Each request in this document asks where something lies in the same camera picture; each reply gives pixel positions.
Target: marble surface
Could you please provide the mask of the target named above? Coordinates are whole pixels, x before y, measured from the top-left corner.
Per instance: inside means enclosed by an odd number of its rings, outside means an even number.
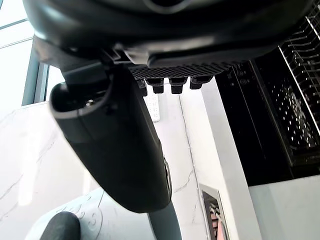
[[[179,96],[171,94],[168,84],[159,96],[159,109],[155,128],[170,168],[182,237],[207,239]],[[0,239],[24,239],[40,216],[99,187],[64,139],[46,103],[0,119],[0,159]]]
[[[261,240],[245,174],[215,79],[180,96],[199,184],[219,191],[231,240]]]

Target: floor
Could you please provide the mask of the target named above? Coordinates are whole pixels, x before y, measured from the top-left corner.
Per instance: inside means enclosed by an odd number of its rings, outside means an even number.
[[[182,237],[207,239],[181,102],[168,84],[158,101],[160,120],[155,128],[170,167],[172,202]],[[0,160],[0,239],[24,239],[43,214],[99,188],[46,103],[0,119]]]

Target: mesh grille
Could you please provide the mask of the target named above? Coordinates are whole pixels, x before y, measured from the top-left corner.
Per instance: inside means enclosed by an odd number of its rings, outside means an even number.
[[[231,63],[202,63],[192,65],[181,65],[172,67],[155,67],[148,68],[147,66],[130,67],[132,75],[136,79],[144,78],[183,78],[183,77],[198,77],[216,75],[224,70],[227,70],[237,62]]]

